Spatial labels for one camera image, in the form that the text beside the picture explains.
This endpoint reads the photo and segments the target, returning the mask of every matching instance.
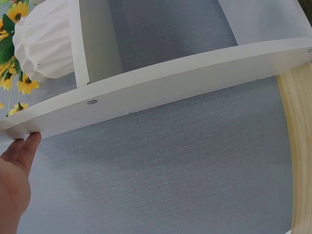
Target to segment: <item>metal screw head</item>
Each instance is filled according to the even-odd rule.
[[[92,100],[92,101],[88,101],[87,104],[92,105],[92,104],[96,104],[97,102],[98,102],[98,100]]]

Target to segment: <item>white wooden shelf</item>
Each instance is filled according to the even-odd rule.
[[[0,121],[1,145],[31,132],[51,137],[129,113],[284,73],[312,59],[312,38],[210,51],[116,75]],[[97,100],[96,104],[87,102]]]

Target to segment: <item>yellow flower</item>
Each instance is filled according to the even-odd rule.
[[[11,64],[10,61],[7,62],[0,70],[1,79],[0,79],[0,87],[3,87],[4,90],[10,90],[12,87],[12,81],[14,76],[16,75],[16,70],[14,68],[15,64]]]
[[[3,21],[0,19],[0,40],[6,38],[9,34],[3,28]]]
[[[29,8],[26,3],[22,3],[21,1],[19,3],[12,4],[11,8],[8,10],[8,17],[14,21],[14,23],[17,23],[20,21],[20,18],[28,16],[29,14]]]
[[[0,78],[2,78],[5,75],[5,72],[9,67],[10,67],[10,69],[8,71],[9,73],[14,74],[16,72],[15,71],[15,63],[12,63],[12,59],[10,59],[7,63],[0,66],[0,76],[1,76]]]
[[[18,103],[17,105],[14,106],[14,109],[10,110],[8,113],[8,116],[11,116],[19,111],[22,111],[24,109],[28,108],[28,104],[23,104],[23,103]]]
[[[16,85],[19,91],[23,93],[23,95],[31,94],[33,89],[39,88],[39,82],[36,80],[31,80],[27,74],[24,74],[22,81],[18,81]]]
[[[7,78],[1,79],[0,87],[3,87],[4,90],[9,91],[12,87],[12,81],[15,74],[8,73]]]

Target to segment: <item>green leaf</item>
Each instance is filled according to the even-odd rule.
[[[4,14],[2,17],[3,29],[10,35],[14,35],[15,23]]]
[[[0,6],[11,2],[11,0],[0,0]]]
[[[17,74],[21,72],[20,62],[17,60],[17,58],[15,59],[15,70]]]
[[[0,50],[6,50],[13,45],[12,36],[7,36],[0,41]]]
[[[0,64],[8,62],[14,55],[14,45],[11,45],[6,50],[0,50]]]

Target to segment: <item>white ceramic vase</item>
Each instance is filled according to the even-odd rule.
[[[46,0],[15,25],[15,56],[30,79],[74,72],[68,0]]]

